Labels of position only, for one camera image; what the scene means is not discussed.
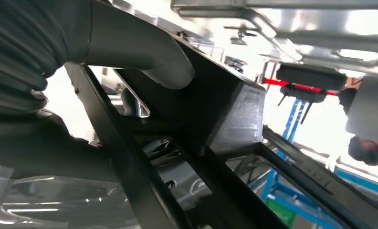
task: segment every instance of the red bar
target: red bar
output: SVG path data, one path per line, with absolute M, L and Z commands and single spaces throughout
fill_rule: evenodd
M 282 87 L 290 84 L 289 82 L 286 82 L 286 81 L 270 80 L 270 79 L 265 79 L 264 83 L 267 83 L 267 84 L 270 84 L 270 85 L 278 85 L 278 86 L 282 86 Z M 316 88 L 316 87 L 310 87 L 310 86 L 306 86 L 306 85 L 302 85 L 302 84 L 296 84 L 296 83 L 294 83 L 293 85 L 298 87 L 298 88 L 311 90 L 311 91 L 315 91 L 315 92 L 321 91 L 321 89 Z M 337 93 L 327 91 L 327 95 L 337 96 Z

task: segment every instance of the reflective metal surface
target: reflective metal surface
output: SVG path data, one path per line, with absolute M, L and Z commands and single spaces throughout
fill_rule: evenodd
M 171 192 L 184 209 L 210 194 L 186 162 L 169 171 L 163 179 L 175 182 Z M 0 229 L 141 228 L 119 183 L 55 176 L 11 179 L 12 173 L 0 166 Z
M 243 11 L 239 9 L 248 8 L 270 23 L 274 32 L 270 33 L 272 37 L 267 40 L 276 50 L 281 51 L 278 55 L 277 51 L 263 49 L 258 50 L 258 54 L 289 62 L 285 56 L 290 54 L 294 60 L 294 52 L 297 52 L 303 56 L 301 61 L 307 64 L 378 75 L 378 0 L 173 0 L 171 6 L 185 18 L 213 16 L 246 19 L 254 28 L 259 28 L 259 33 L 266 39 L 263 32 L 265 25 L 256 23 L 253 17 L 239 13 Z M 232 24 L 240 26 L 243 22 L 236 19 L 231 20 Z M 216 29 L 218 24 L 220 27 L 227 26 L 227 20 L 218 20 L 196 19 L 196 22 L 206 28 L 210 26 L 209 30 L 217 37 L 223 36 Z M 281 44 L 289 43 L 288 49 L 283 50 L 280 44 L 272 43 L 276 39 Z

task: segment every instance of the black metal bar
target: black metal bar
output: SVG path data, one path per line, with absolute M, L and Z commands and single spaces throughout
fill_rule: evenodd
M 120 115 L 92 71 L 87 66 L 75 64 L 66 64 L 66 69 L 141 227 L 191 228 L 147 156 L 129 130 L 118 121 Z
M 221 210 L 231 213 L 225 220 L 238 222 L 235 228 L 287 228 L 210 148 L 205 146 L 200 155 L 188 154 L 188 162 L 225 208 Z
M 263 128 L 263 137 L 294 162 L 289 164 L 283 161 L 265 146 L 261 146 L 255 154 L 271 162 L 283 177 L 332 213 L 341 221 L 340 223 L 351 228 L 378 229 L 378 204 L 330 171 L 320 167 L 313 159 L 304 155 L 267 126 Z

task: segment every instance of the black metal frame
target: black metal frame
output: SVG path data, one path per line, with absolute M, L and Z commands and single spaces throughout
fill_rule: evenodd
M 304 156 L 267 127 L 263 135 L 294 162 L 280 159 L 262 143 L 239 152 L 213 152 L 210 136 L 233 98 L 248 84 L 181 44 L 197 73 L 185 89 L 165 89 L 133 70 L 117 70 L 135 96 L 147 105 L 146 119 L 121 116 L 97 78 L 85 65 L 66 69 L 110 163 L 142 228 L 193 228 L 199 223 L 221 228 L 286 228 L 266 205 L 229 169 L 222 158 L 256 154 L 272 163 L 282 176 L 327 209 L 349 228 L 378 228 L 378 207 L 329 171 Z M 149 139 L 169 139 L 212 191 L 194 209 L 184 212 L 139 147 Z M 213 214 L 202 214 L 204 209 Z
M 123 125 L 125 121 L 131 120 L 130 117 L 117 113 L 87 66 L 67 64 L 66 68 L 99 139 L 108 150 L 116 175 L 141 226 L 151 229 L 191 228 L 191 223 L 157 171 L 151 166 L 144 152 L 137 147 L 137 140 L 144 138 L 135 139 L 129 126 Z M 193 146 L 185 145 L 185 141 L 180 141 L 177 135 L 171 134 L 169 139 L 178 145 L 187 161 L 211 189 L 213 199 L 219 200 L 220 206 L 214 206 L 219 214 L 214 219 L 204 219 L 202 222 L 210 220 L 209 224 L 213 224 L 216 218 L 224 215 L 225 220 L 232 224 L 232 227 L 227 228 L 237 228 L 240 225 L 241 228 L 286 228 L 207 146 L 203 147 L 203 153 L 200 154 L 193 152 Z

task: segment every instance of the gray hose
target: gray hose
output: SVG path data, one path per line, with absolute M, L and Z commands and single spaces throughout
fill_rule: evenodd
M 65 62 L 143 71 L 181 89 L 193 68 L 163 30 L 96 0 L 0 0 L 0 114 L 46 106 L 46 78 Z

